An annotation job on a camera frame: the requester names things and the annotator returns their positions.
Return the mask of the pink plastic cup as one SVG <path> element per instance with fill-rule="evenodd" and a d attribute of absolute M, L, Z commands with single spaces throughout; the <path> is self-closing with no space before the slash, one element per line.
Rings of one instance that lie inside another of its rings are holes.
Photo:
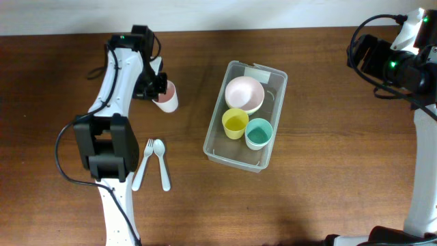
<path fill-rule="evenodd" d="M 177 90 L 174 83 L 168 80 L 166 93 L 159 94 L 158 98 L 153 99 L 152 102 L 165 113 L 174 112 L 179 106 Z"/>

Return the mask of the yellow plastic cup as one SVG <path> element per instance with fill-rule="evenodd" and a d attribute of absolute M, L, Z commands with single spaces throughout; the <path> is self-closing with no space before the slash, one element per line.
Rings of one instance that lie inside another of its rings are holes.
<path fill-rule="evenodd" d="M 249 116 L 242 109 L 228 109 L 222 116 L 222 125 L 225 134 L 230 139 L 241 138 L 241 136 L 244 135 L 248 123 Z"/>

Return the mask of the pink plastic bowl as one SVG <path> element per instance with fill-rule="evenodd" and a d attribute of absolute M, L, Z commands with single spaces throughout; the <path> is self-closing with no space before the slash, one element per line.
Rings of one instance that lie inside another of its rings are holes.
<path fill-rule="evenodd" d="M 225 88 L 225 100 L 264 100 L 262 84 L 252 77 L 236 77 Z"/>

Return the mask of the green plastic cup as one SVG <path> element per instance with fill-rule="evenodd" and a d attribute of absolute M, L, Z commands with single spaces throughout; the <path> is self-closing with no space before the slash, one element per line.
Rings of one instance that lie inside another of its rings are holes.
<path fill-rule="evenodd" d="M 269 121 L 263 118 L 252 119 L 246 126 L 245 137 L 253 145 L 267 144 L 273 136 L 273 128 Z"/>

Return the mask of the cream plastic cup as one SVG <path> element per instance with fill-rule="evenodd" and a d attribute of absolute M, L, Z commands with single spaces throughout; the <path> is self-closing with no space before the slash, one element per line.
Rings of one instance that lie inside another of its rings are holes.
<path fill-rule="evenodd" d="M 272 136 L 268 135 L 264 131 L 251 131 L 245 135 L 246 145 L 251 150 L 261 150 L 266 146 Z"/>

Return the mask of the white plastic bowl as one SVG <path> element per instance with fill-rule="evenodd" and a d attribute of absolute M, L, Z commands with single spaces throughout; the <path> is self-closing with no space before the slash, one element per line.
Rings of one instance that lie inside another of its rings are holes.
<path fill-rule="evenodd" d="M 226 100 L 227 106 L 243 110 L 246 114 L 252 115 L 259 110 L 263 104 L 263 100 Z"/>

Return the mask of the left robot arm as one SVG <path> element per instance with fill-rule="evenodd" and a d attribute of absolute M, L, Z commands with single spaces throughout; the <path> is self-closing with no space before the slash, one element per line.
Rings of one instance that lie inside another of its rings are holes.
<path fill-rule="evenodd" d="M 107 245 L 140 245 L 132 204 L 139 144 L 128 119 L 133 99 L 154 100 L 167 91 L 163 62 L 153 53 L 160 42 L 146 25 L 111 36 L 106 43 L 102 86 L 87 116 L 73 131 L 83 167 L 102 199 Z"/>

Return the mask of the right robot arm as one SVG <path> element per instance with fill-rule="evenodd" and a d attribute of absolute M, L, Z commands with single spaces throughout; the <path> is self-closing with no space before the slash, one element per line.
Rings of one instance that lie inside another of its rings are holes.
<path fill-rule="evenodd" d="M 415 181 L 413 113 L 380 100 L 346 64 L 365 19 L 346 27 L 164 33 L 182 92 L 175 117 L 156 124 L 169 144 L 173 189 L 154 200 L 146 245 L 319 245 L 329 234 L 398 228 Z M 229 59 L 253 58 L 288 75 L 269 167 L 246 173 L 208 160 L 202 139 Z"/>

